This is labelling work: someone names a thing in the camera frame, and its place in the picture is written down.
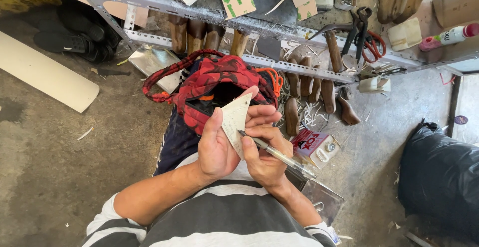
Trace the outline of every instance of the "gray and white striped shirt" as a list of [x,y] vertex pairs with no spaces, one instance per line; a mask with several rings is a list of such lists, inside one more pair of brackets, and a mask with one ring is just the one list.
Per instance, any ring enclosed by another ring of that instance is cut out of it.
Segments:
[[[197,158],[193,154],[178,167]],[[162,213],[149,228],[119,216],[115,196],[88,225],[82,247],[335,246],[326,223],[302,227],[253,180],[244,161]]]

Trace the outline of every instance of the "red scissors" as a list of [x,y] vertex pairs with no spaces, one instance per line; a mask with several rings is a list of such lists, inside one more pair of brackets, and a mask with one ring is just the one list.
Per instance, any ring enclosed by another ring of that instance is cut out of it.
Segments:
[[[376,42],[378,42],[378,45],[382,47],[382,53],[379,52],[379,48]],[[366,56],[366,54],[364,53],[366,49],[368,49],[369,52],[374,56],[374,60],[371,60]],[[362,56],[364,57],[364,60],[368,63],[376,63],[381,57],[385,55],[386,55],[386,43],[384,42],[384,40],[378,34],[374,33],[371,30],[368,30],[366,40],[364,41],[364,46],[362,50]]]

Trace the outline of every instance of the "red camouflage bag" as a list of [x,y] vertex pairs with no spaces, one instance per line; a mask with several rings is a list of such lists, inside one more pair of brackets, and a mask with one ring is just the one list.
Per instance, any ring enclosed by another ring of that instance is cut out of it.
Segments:
[[[171,95],[166,92],[150,92],[151,87],[160,79],[191,66],[202,54],[212,54],[219,58],[201,59],[198,70],[190,74]],[[261,71],[266,71],[271,76],[272,87],[258,73]],[[283,85],[283,78],[278,76],[276,71],[272,68],[254,68],[238,56],[225,55],[213,49],[202,49],[150,75],[144,82],[142,91],[152,101],[176,104],[177,112],[183,117],[186,125],[201,135],[214,107],[222,107],[253,85],[259,88],[258,95],[251,100],[253,104],[273,105],[278,109],[277,98]]]

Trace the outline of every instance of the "silver pen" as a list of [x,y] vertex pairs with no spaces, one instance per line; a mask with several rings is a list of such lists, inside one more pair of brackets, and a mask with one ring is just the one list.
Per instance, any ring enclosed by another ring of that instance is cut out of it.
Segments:
[[[247,134],[243,130],[238,130],[238,133],[241,134],[241,136],[247,136]],[[256,146],[260,147],[261,149],[264,149],[266,152],[269,152],[272,156],[275,158],[278,158],[279,160],[283,161],[286,165],[290,166],[293,169],[296,169],[299,173],[304,175],[308,179],[316,179],[316,175],[306,169],[304,165],[301,163],[297,162],[294,159],[291,159],[287,156],[285,156],[282,152],[276,150],[275,148],[269,146],[266,142],[260,140],[259,138],[253,138],[253,141],[256,143]]]

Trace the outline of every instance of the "black garbage bag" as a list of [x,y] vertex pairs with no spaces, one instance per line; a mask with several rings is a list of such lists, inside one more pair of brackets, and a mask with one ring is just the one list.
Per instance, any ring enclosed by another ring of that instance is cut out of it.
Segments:
[[479,243],[479,147],[422,120],[400,165],[398,198],[406,213],[433,217]]

